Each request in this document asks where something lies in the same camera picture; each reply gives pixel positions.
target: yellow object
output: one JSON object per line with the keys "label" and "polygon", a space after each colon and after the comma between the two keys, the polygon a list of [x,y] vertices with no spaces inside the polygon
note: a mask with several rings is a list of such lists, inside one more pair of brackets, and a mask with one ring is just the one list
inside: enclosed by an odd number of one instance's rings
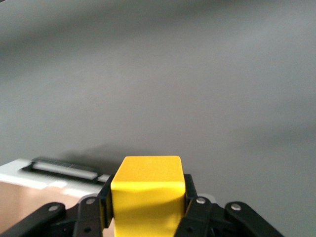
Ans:
{"label": "yellow object", "polygon": [[173,237],[184,215],[180,157],[126,157],[112,183],[116,237]]}

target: gray surface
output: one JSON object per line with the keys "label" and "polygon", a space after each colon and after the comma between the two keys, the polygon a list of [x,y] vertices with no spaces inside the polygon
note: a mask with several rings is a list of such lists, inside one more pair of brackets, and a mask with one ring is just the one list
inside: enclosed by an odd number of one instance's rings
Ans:
{"label": "gray surface", "polygon": [[0,159],[179,155],[200,193],[316,234],[316,1],[0,4]]}

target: block top face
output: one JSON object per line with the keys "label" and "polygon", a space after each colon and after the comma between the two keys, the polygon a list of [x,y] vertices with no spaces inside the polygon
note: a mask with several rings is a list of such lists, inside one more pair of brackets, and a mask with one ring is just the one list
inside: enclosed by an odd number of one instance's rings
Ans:
{"label": "block top face", "polygon": [[185,185],[181,159],[178,156],[126,157],[112,181],[111,188],[120,183]]}

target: yellow block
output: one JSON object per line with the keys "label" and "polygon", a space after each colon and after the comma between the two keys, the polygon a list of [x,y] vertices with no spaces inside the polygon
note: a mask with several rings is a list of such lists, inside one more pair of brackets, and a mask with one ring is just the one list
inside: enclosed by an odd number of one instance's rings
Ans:
{"label": "yellow block", "polygon": [[184,215],[180,157],[126,157],[112,183],[116,237],[173,237]]}

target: silver screw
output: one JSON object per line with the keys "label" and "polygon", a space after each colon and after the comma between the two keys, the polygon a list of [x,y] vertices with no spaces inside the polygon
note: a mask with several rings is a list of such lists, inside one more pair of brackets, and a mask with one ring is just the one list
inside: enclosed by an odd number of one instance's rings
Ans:
{"label": "silver screw", "polygon": [[85,201],[86,204],[93,204],[95,202],[95,198],[90,198],[87,201]]}
{"label": "silver screw", "polygon": [[198,204],[205,204],[205,203],[206,203],[206,200],[205,200],[204,198],[202,198],[202,197],[198,197],[198,198],[197,198],[197,203],[198,203]]}
{"label": "silver screw", "polygon": [[240,211],[241,210],[241,206],[238,205],[237,203],[233,203],[231,208],[232,208],[232,210],[235,210],[235,211]]}
{"label": "silver screw", "polygon": [[58,209],[58,206],[55,205],[55,206],[51,206],[48,211],[56,211]]}

